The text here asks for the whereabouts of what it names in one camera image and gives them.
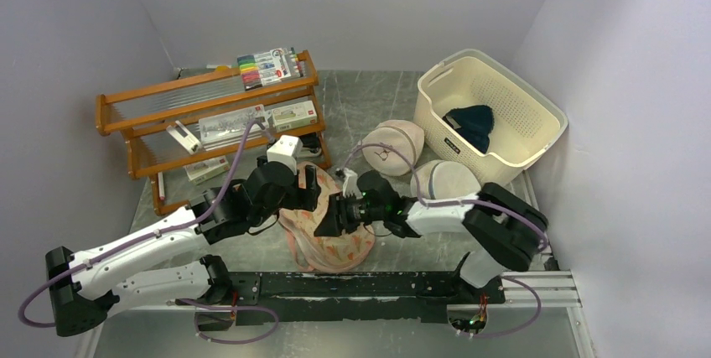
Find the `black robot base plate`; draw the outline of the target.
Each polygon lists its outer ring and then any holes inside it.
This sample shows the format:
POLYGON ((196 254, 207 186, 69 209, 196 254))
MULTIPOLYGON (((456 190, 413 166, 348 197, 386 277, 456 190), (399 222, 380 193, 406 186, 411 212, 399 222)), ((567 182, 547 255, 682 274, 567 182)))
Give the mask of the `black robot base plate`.
POLYGON ((448 307, 505 301, 502 281, 472 288, 450 271, 230 272, 197 300, 269 308, 283 322, 418 319, 445 324, 448 307))

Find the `dark blue lace bra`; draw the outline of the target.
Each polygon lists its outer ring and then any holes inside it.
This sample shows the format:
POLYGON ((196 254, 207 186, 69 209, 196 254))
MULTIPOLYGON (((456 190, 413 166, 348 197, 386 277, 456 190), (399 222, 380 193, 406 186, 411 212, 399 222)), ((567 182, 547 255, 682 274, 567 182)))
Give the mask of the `dark blue lace bra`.
POLYGON ((493 110, 489 106, 455 108, 447 112, 443 120, 477 151, 488 152, 495 125, 493 110))

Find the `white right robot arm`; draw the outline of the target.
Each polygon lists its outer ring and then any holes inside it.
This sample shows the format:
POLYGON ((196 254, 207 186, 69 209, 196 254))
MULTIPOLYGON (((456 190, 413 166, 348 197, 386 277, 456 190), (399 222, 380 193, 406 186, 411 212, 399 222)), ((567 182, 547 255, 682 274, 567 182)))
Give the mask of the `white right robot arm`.
POLYGON ((400 195, 376 170, 359 175, 340 169, 337 175, 344 188, 329 197, 314 235, 343 236, 374 222, 400 238, 467 234, 479 249, 462 258, 452 282, 461 302, 474 302, 485 285, 504 272, 527 271, 534 256, 548 246, 548 218, 496 183, 466 196, 429 200, 400 195))

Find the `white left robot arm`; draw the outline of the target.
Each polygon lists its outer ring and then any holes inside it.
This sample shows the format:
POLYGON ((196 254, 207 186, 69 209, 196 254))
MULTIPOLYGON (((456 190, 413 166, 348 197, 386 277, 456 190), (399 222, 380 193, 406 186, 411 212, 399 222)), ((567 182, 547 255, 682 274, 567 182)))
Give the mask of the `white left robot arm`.
POLYGON ((180 267, 155 269, 179 254, 225 239, 254 235, 281 210, 315 210, 325 175, 311 163, 296 169, 262 161, 227 189, 206 190, 158 222, 81 252, 64 246, 45 256, 54 327, 60 337, 86 332, 123 311, 169 300, 231 302, 231 275, 223 260, 205 255, 180 267))

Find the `floral mesh laundry bag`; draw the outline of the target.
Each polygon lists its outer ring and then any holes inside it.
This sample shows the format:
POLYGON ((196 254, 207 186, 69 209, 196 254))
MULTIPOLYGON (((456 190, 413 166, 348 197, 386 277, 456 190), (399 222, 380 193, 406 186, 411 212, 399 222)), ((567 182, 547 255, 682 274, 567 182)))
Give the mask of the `floral mesh laundry bag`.
POLYGON ((300 270, 311 272, 346 272, 361 264, 370 254, 376 237, 367 229, 339 237, 318 237, 314 234, 326 217, 329 197, 340 192, 340 186, 322 168, 314 163, 302 162, 299 168, 299 185, 306 185, 305 169, 315 169, 320 187, 318 204, 314 211, 285 210, 279 212, 278 222, 286 231, 288 246, 300 270))

